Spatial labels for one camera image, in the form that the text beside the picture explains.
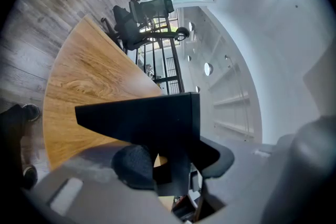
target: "gray wood flooring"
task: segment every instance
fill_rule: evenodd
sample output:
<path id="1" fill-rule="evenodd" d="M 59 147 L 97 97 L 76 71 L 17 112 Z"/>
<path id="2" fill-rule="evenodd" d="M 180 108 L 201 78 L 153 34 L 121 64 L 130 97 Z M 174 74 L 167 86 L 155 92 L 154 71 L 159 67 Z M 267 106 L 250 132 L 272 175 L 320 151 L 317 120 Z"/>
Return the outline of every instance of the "gray wood flooring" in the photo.
<path id="1" fill-rule="evenodd" d="M 113 6 L 127 7 L 128 1 L 17 0 L 1 33 L 0 112 L 15 103 L 42 109 L 54 59 L 77 22 L 90 14 L 102 28 L 101 17 L 114 24 Z M 27 127 L 22 148 L 24 162 L 35 164 L 41 179 L 49 171 L 41 118 Z"/>

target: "person in background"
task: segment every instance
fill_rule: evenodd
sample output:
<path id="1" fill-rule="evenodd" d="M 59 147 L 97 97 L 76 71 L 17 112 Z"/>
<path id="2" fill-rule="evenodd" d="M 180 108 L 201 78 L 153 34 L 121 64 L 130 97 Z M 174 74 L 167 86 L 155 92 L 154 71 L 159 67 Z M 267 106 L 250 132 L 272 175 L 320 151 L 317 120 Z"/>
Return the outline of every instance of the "person in background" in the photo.
<path id="1" fill-rule="evenodd" d="M 0 114 L 0 141 L 5 144 L 6 155 L 9 155 L 9 161 L 13 163 L 13 180 L 25 189 L 31 189 L 37 183 L 37 171 L 33 165 L 22 166 L 21 138 L 25 134 L 27 123 L 37 120 L 39 116 L 40 110 L 33 104 L 16 104 Z"/>

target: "black shoe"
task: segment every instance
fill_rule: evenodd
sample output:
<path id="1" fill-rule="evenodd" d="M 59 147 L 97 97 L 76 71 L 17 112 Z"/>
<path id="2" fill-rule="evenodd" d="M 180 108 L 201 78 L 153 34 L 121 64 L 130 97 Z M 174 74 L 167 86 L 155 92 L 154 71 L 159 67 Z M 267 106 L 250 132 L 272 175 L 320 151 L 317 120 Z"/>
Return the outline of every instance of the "black shoe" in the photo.
<path id="1" fill-rule="evenodd" d="M 37 183 L 37 171 L 34 165 L 28 165 L 23 171 L 25 189 L 31 189 Z"/>
<path id="2" fill-rule="evenodd" d="M 40 109 L 34 104 L 25 104 L 22 108 L 27 115 L 27 121 L 35 121 L 40 116 Z"/>

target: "table top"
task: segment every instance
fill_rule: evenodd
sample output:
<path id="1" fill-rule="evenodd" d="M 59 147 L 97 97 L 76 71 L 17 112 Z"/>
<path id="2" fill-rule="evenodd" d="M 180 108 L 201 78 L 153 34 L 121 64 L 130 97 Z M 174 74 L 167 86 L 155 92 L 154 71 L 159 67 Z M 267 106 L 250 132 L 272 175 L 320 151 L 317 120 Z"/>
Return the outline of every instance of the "table top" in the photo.
<path id="1" fill-rule="evenodd" d="M 78 125 L 75 106 L 158 95 L 160 88 L 84 17 L 63 44 L 47 84 L 43 132 L 50 168 L 89 147 L 116 140 Z"/>

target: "round ceiling light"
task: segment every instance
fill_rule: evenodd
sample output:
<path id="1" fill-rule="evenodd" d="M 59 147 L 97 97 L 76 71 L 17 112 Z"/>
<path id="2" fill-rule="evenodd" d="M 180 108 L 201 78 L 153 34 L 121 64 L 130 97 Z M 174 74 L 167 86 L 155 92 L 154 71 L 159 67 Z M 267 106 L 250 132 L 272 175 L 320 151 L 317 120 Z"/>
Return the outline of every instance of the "round ceiling light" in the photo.
<path id="1" fill-rule="evenodd" d="M 194 31 L 195 30 L 195 25 L 192 22 L 189 22 L 189 31 Z"/>
<path id="2" fill-rule="evenodd" d="M 214 67 L 211 63 L 206 62 L 204 64 L 204 72 L 207 76 L 210 76 L 212 74 L 212 71 L 214 71 Z"/>

